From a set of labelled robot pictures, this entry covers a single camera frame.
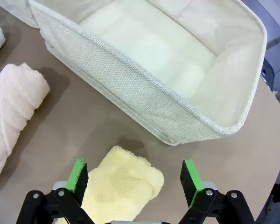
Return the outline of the right gripper black green left finger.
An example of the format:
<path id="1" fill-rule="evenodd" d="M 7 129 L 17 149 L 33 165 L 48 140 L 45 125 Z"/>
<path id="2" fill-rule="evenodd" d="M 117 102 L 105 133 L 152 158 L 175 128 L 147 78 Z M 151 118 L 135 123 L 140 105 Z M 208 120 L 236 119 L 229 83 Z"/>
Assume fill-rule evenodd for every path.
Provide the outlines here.
<path id="1" fill-rule="evenodd" d="M 81 208 L 88 183 L 87 163 L 77 159 L 64 187 L 43 194 L 32 190 L 26 194 L 18 224 L 51 224 L 57 218 L 64 218 L 69 224 L 92 224 L 92 219 Z"/>

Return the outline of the right gripper black green right finger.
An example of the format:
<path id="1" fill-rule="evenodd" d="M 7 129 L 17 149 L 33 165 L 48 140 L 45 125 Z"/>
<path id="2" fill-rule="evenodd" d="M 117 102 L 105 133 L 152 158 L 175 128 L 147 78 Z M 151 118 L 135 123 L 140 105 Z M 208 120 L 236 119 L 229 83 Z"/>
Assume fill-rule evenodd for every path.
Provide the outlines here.
<path id="1" fill-rule="evenodd" d="M 231 190 L 222 194 L 205 187 L 192 160 L 182 162 L 180 181 L 189 209 L 179 223 L 202 224 L 206 217 L 214 217 L 219 224 L 254 223 L 242 192 Z"/>

